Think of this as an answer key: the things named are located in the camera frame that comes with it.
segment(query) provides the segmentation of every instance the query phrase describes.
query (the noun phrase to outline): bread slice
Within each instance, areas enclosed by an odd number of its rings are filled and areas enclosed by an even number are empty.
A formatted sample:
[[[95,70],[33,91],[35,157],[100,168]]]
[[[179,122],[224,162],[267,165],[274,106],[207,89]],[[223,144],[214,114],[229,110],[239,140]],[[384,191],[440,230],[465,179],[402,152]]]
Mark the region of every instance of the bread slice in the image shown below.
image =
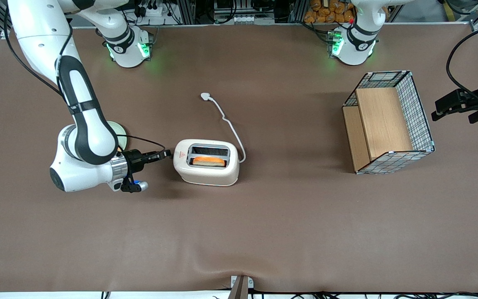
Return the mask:
[[[191,164],[199,166],[226,167],[226,162],[223,159],[216,157],[195,157]]]

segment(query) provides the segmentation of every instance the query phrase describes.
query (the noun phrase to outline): green led light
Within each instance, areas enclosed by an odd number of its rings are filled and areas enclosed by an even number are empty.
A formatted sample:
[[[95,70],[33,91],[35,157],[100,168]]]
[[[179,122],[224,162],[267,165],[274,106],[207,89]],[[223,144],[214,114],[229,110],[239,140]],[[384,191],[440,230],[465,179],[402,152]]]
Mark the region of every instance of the green led light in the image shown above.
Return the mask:
[[[138,47],[140,49],[140,52],[141,52],[141,55],[143,55],[143,57],[148,57],[149,56],[149,53],[150,53],[150,50],[149,50],[149,46],[146,45],[146,44],[140,44],[138,42]]]
[[[370,46],[370,52],[368,52],[368,56],[372,55],[373,53],[373,46],[376,45],[376,42],[374,41],[373,44]]]
[[[340,50],[342,49],[342,46],[344,45],[344,39],[340,38],[338,42],[336,42],[333,45],[333,55],[338,55],[340,54]]]
[[[110,52],[110,57],[114,59],[114,53],[112,53],[112,48],[110,48],[110,45],[106,44],[106,47],[108,48],[108,51]]]

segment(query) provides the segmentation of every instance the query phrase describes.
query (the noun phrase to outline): wooden board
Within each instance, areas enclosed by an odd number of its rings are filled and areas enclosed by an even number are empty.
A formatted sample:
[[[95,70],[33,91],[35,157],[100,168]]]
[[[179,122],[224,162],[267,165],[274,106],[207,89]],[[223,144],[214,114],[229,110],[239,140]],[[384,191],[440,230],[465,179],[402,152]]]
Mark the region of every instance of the wooden board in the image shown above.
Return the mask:
[[[396,89],[361,88],[355,92],[370,160],[390,151],[412,151]]]
[[[358,172],[358,170],[370,163],[361,114],[357,106],[342,107],[342,112],[344,123],[346,123],[346,132],[348,133],[353,169],[355,169],[355,172]]]

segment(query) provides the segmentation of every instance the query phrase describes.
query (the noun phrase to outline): electronic equipment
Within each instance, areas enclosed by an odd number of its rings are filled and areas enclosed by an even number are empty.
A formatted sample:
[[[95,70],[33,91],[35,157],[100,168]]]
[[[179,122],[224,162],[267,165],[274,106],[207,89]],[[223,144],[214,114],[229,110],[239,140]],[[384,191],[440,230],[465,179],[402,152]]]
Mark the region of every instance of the electronic equipment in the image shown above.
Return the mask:
[[[182,140],[173,154],[175,170],[192,184],[231,186],[239,176],[235,146],[217,140]]]

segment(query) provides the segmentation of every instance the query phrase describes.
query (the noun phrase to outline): wire mesh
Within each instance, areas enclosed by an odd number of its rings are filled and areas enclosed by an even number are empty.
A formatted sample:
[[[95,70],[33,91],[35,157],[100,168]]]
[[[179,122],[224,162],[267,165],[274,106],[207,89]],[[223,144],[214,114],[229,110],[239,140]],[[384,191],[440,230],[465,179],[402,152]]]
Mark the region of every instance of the wire mesh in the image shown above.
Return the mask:
[[[357,174],[391,174],[434,152],[434,142],[410,71],[370,72],[364,75],[344,106],[357,106],[359,88],[395,87],[414,151],[387,152]]]

